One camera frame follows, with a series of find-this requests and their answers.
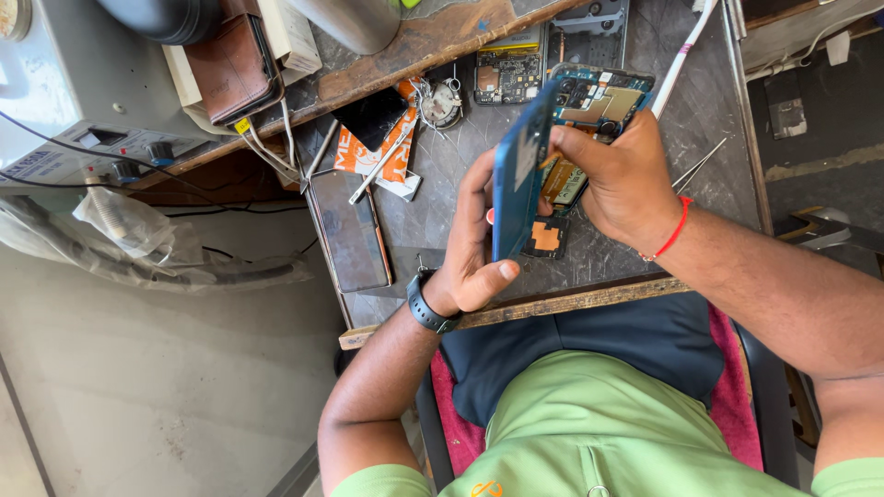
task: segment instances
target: black smartwatch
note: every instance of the black smartwatch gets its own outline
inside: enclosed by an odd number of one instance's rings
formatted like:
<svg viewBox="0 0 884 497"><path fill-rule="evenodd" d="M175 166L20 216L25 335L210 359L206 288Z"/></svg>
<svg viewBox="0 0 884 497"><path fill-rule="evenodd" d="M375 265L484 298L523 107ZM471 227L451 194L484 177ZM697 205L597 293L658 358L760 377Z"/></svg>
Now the black smartwatch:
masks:
<svg viewBox="0 0 884 497"><path fill-rule="evenodd" d="M451 317L444 317L437 314L436 311L430 309L430 306L427 305L423 295L421 295L421 287L430 279L434 272L436 272L435 269L429 269L424 265L418 268L417 274L411 280L411 283L408 283L408 301L406 303L408 308L411 309L411 315L417 319L418 323L424 328L440 335L452 331L461 322L463 311L458 311L457 314Z"/></svg>

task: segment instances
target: blue phone back cover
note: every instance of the blue phone back cover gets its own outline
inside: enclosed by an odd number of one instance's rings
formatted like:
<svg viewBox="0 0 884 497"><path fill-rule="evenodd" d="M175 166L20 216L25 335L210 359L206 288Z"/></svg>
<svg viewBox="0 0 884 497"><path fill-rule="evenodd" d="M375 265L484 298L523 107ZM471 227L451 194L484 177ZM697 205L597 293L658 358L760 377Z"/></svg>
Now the blue phone back cover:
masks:
<svg viewBox="0 0 884 497"><path fill-rule="evenodd" d="M515 258L531 236L558 94L559 82L547 81L494 155L494 262Z"/></svg>

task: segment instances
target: logo on shirt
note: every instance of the logo on shirt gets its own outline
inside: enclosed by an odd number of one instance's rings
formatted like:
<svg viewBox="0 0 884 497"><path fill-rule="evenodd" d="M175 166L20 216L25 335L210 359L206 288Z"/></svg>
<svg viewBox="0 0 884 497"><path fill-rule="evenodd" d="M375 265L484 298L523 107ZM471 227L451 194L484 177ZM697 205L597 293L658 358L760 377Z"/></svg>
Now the logo on shirt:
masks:
<svg viewBox="0 0 884 497"><path fill-rule="evenodd" d="M503 495L503 488L500 486L500 483L492 480L484 484L477 483L476 486L473 487L473 491L469 493L469 496L479 497L479 495L482 495L485 491L487 491L492 497L500 497Z"/></svg>

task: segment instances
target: hand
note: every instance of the hand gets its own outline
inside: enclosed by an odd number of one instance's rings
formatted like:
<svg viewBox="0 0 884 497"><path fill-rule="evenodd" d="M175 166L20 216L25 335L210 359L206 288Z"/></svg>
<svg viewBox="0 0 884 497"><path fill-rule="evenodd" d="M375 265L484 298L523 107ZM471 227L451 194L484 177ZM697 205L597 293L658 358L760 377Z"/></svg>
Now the hand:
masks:
<svg viewBox="0 0 884 497"><path fill-rule="evenodd" d="M486 235L491 227L485 213L492 206L489 186L495 150L487 150L479 156L461 180L445 262L423 286L423 299L441 316L452 316L459 310L481 309L519 275L516 261L485 263ZM553 207L541 198L537 213L549 216Z"/></svg>
<svg viewBox="0 0 884 497"><path fill-rule="evenodd" d="M589 177L580 203L600 232L647 255L663 247L682 217L682 204L670 186L651 111L636 113L611 145L567 126L553 127L550 144Z"/></svg>

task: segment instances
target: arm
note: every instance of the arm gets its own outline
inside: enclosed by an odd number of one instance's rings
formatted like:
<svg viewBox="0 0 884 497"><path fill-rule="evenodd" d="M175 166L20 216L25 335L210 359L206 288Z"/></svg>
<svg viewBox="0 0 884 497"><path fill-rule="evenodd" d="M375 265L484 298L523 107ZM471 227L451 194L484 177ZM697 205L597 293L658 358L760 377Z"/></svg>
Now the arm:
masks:
<svg viewBox="0 0 884 497"><path fill-rule="evenodd" d="M519 275L510 260L485 264L485 186L492 176L494 150L482 154L460 186L445 263L422 290L441 316L477 310ZM548 203L540 210L552 213ZM317 445L323 490L332 493L344 478L378 464L420 470L400 417L415 398L421 377L441 340L400 307L344 371L323 409Z"/></svg>
<svg viewBox="0 0 884 497"><path fill-rule="evenodd" d="M561 126L551 141L587 172L581 202L602 233L644 254L665 244L682 206L650 112L610 147ZM696 204L656 262L813 377L825 424L817 472L884 456L884 284Z"/></svg>

